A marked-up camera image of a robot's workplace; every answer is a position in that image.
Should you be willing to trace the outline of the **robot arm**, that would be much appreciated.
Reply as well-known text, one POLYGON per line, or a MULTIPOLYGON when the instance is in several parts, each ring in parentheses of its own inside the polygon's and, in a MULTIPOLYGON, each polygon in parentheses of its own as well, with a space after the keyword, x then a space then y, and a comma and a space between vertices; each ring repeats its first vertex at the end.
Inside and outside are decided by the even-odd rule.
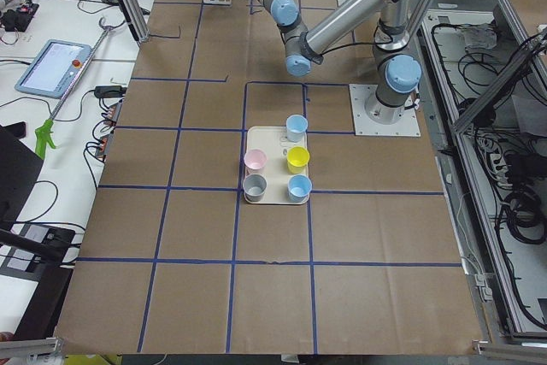
POLYGON ((329 46, 363 23, 385 6, 402 0, 346 0, 317 26, 309 29, 303 23, 294 0, 258 0, 277 24, 285 46, 288 74, 303 77, 312 65, 322 64, 329 46))

